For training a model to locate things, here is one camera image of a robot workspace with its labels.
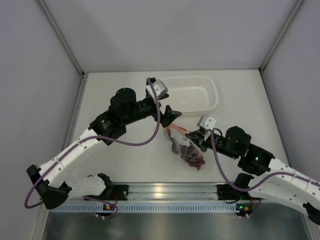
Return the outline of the clear zip top bag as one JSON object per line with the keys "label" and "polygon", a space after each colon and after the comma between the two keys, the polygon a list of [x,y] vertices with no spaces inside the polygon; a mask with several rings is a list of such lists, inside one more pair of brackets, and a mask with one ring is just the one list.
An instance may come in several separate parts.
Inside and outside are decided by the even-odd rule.
{"label": "clear zip top bag", "polygon": [[190,167],[200,170],[206,161],[199,148],[186,137],[189,133],[189,130],[174,123],[163,128],[164,136],[171,142],[171,151]]}

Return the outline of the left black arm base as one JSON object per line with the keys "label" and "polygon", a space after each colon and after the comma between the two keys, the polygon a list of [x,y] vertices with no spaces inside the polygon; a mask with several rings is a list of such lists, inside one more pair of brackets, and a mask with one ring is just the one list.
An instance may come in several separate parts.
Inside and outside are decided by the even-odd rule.
{"label": "left black arm base", "polygon": [[126,184],[115,184],[111,194],[106,198],[106,201],[127,201],[129,194],[129,186]]}

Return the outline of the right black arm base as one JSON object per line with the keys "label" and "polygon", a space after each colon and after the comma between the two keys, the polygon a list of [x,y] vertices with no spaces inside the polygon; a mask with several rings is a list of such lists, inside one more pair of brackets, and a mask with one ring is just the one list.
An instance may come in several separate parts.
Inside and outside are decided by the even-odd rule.
{"label": "right black arm base", "polygon": [[228,184],[218,184],[217,188],[217,195],[218,199],[222,201],[236,201],[240,200],[240,194],[237,190],[232,188]]}

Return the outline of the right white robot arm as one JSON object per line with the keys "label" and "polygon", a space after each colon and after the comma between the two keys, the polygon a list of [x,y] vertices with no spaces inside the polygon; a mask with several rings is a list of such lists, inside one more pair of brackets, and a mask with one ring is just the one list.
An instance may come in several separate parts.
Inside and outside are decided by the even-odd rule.
{"label": "right white robot arm", "polygon": [[[211,149],[219,173],[240,199],[248,195],[277,202],[299,211],[315,224],[320,223],[320,183],[276,158],[271,152],[251,143],[251,136],[238,126],[225,135],[212,129],[186,134],[202,151]],[[229,180],[218,154],[238,160],[242,170],[236,180]]]}

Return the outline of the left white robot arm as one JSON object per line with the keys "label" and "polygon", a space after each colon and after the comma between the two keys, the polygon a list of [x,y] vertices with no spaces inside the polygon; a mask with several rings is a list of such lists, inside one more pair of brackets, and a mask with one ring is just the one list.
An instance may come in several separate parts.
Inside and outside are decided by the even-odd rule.
{"label": "left white robot arm", "polygon": [[77,140],[52,160],[27,168],[33,183],[31,189],[38,193],[48,210],[80,197],[93,201],[108,200],[114,192],[114,184],[106,174],[80,179],[70,179],[70,174],[99,148],[112,143],[125,145],[119,138],[127,132],[127,125],[153,117],[158,129],[169,126],[182,115],[169,105],[161,112],[159,101],[169,96],[168,89],[161,83],[152,83],[145,92],[145,98],[138,101],[133,89],[119,89],[110,99],[108,110],[97,116]]}

